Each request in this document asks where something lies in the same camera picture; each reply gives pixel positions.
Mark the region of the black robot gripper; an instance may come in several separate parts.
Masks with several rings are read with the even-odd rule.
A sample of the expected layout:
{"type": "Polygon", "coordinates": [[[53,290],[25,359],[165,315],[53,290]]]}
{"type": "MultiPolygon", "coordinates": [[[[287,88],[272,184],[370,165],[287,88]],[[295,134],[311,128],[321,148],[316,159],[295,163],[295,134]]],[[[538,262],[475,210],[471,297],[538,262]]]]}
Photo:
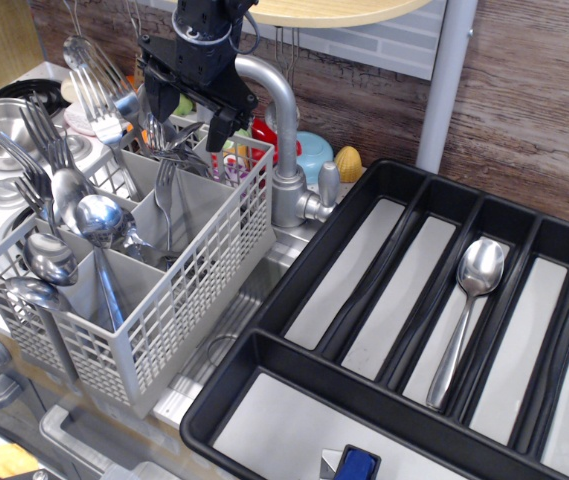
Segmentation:
{"type": "Polygon", "coordinates": [[[182,94],[215,112],[206,150],[220,152],[249,116],[257,97],[240,78],[235,60],[243,20],[254,1],[180,1],[171,22],[174,36],[138,38],[144,86],[153,116],[165,122],[182,94]]]}

